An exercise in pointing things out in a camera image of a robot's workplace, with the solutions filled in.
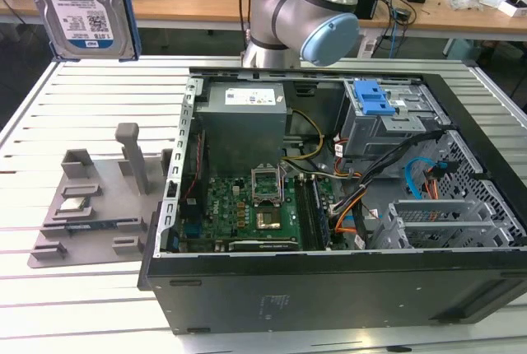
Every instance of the green circuit board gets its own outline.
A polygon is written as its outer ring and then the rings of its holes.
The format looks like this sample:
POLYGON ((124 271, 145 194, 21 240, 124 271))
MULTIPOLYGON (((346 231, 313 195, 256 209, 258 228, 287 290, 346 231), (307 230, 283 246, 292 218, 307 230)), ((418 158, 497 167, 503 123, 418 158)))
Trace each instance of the green circuit board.
MULTIPOLYGON (((274 190, 271 180, 269 188, 274 190)), ((214 178, 208 186, 207 215, 203 223, 202 238, 214 240, 290 240, 300 248, 301 229, 296 210, 295 179, 285 179, 281 207, 271 204, 255 206, 252 202, 251 178, 214 178), (233 187, 240 192, 233 192, 233 187)), ((334 202, 329 180, 319 182, 320 197, 325 207, 334 202)))

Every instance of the black side panel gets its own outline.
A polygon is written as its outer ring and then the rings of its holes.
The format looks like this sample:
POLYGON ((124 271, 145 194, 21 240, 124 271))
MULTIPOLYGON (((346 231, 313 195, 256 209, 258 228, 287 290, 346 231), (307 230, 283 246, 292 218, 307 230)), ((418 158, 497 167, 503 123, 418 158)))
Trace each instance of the black side panel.
POLYGON ((432 74, 423 74, 422 78, 452 123, 458 128, 470 151, 478 158, 488 178, 494 182, 525 227, 527 224, 527 188, 520 177, 494 147, 443 78, 432 74))
POLYGON ((494 308, 503 297, 507 297, 522 286, 525 286, 525 280, 520 278, 488 280, 432 319, 443 324, 461 323, 467 319, 473 319, 489 306, 494 308))
MULTIPOLYGON (((484 295, 473 294, 498 279, 499 273, 485 270, 365 272, 210 276, 201 277, 200 284, 193 286, 157 277, 152 285, 161 287, 154 292, 172 329, 178 328, 180 333, 247 333, 438 325, 437 314, 467 297, 481 301, 474 310, 482 306, 496 310, 501 305, 496 298, 489 304, 484 295)), ((525 282, 513 283, 525 289, 525 282)), ((514 299, 509 288, 500 294, 507 301, 514 299)), ((474 321, 478 320, 455 320, 462 324, 474 321)))

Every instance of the yellow cable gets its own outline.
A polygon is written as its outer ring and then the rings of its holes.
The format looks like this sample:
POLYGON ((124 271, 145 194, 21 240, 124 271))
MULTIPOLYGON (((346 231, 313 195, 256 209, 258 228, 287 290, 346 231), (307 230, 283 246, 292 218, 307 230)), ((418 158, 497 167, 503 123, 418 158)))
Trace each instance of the yellow cable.
POLYGON ((300 156, 284 156, 282 159, 285 161, 303 161, 305 159, 309 159, 312 156, 315 156, 320 152, 322 147, 324 146, 324 135, 322 134, 322 131, 318 127, 318 125, 315 123, 313 119, 308 117, 304 112, 300 111, 299 109, 294 109, 293 113, 300 114, 302 117, 304 117, 309 123, 313 125, 313 127, 316 129, 316 131, 319 134, 319 145, 316 147, 316 150, 313 152, 306 154, 306 155, 300 155, 300 156))

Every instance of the hard drive label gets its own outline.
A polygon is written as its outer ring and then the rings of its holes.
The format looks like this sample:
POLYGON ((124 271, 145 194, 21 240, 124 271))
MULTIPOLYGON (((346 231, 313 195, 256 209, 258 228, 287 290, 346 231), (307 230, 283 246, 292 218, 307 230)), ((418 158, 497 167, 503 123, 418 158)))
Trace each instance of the hard drive label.
POLYGON ((114 41, 108 13, 97 0, 51 0, 66 39, 78 48, 109 48, 114 41))

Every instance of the metal slotted table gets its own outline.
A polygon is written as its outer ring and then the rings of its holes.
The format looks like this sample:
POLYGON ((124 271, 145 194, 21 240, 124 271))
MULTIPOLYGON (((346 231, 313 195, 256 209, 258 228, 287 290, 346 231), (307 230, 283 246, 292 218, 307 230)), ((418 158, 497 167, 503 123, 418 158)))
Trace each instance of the metal slotted table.
MULTIPOLYGON (((527 296, 475 325, 175 337, 154 295, 136 288, 139 262, 30 269, 63 153, 86 148, 94 159, 121 157, 114 141, 120 122, 139 124, 146 154, 170 148, 189 67, 205 66, 239 67, 239 59, 51 63, 35 84, 0 135, 0 352, 527 351, 527 296)), ((479 69, 423 60, 345 60, 334 68, 441 74, 527 184, 527 117, 479 69)))

